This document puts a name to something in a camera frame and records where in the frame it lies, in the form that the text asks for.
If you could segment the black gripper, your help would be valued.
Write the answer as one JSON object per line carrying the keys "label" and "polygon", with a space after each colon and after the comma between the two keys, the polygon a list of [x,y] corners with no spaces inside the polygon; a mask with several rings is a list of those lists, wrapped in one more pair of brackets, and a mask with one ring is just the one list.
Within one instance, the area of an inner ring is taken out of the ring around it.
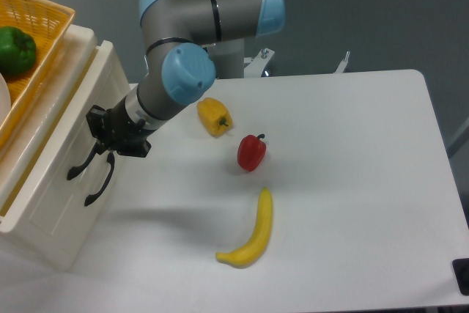
{"label": "black gripper", "polygon": [[93,105],[86,113],[86,121],[99,148],[136,158],[145,158],[151,148],[147,137],[152,131],[144,128],[143,119],[134,122],[128,116],[124,102],[107,111]]}

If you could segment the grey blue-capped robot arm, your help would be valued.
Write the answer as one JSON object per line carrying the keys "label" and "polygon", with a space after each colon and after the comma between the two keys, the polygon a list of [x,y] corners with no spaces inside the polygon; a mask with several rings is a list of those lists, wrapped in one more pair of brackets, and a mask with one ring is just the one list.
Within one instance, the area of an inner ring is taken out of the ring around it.
{"label": "grey blue-capped robot arm", "polygon": [[149,135],[213,85],[207,45],[273,34],[284,22],[284,0],[139,0],[148,73],[115,107],[90,108],[92,153],[145,157]]}

